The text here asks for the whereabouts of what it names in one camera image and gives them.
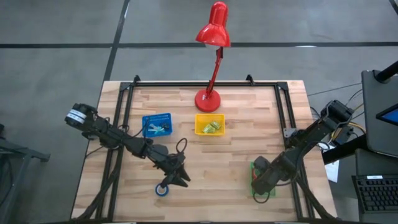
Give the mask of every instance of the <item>red desk lamp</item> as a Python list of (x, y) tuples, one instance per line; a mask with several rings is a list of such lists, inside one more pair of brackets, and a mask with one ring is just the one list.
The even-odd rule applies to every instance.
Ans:
[(206, 90), (199, 90), (195, 96), (195, 104), (197, 108), (203, 112), (213, 112), (220, 106), (220, 94), (213, 90), (213, 85), (216, 80), (218, 68), (220, 67), (221, 59), (223, 58), (223, 47), (230, 47), (228, 31), (226, 30), (226, 20), (228, 15), (228, 7), (223, 2), (216, 2), (211, 7), (209, 23), (199, 31), (196, 41), (212, 45), (217, 48), (216, 67), (214, 68), (213, 76), (209, 82)]

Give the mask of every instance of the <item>lamp shade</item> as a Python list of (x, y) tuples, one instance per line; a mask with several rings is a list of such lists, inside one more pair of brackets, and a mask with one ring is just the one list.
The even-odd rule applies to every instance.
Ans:
[(223, 2), (216, 2), (211, 7), (209, 23), (199, 31), (196, 41), (220, 47), (230, 47), (226, 20), (228, 7)]

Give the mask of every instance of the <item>lamp arm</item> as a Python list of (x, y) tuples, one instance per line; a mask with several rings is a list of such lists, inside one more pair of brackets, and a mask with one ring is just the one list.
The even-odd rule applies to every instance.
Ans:
[(214, 68), (213, 76), (211, 77), (211, 81), (206, 88), (206, 98), (211, 96), (211, 92), (213, 91), (214, 82), (216, 81), (218, 69), (220, 67), (221, 59), (223, 58), (223, 47), (220, 47), (217, 51), (217, 59), (216, 59), (216, 67)]

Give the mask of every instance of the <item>computer screen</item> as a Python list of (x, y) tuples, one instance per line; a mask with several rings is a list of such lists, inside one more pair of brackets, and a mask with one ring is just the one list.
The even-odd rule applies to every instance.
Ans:
[(398, 125), (398, 104), (378, 113), (376, 118), (390, 124)]

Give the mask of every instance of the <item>yellow basket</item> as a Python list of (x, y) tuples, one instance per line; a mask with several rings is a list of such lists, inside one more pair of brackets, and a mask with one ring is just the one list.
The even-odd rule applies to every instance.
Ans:
[[(221, 125), (215, 133), (204, 133), (203, 129), (207, 124), (216, 121)], [(222, 136), (225, 134), (225, 117), (223, 114), (196, 114), (195, 115), (195, 134), (204, 136)]]

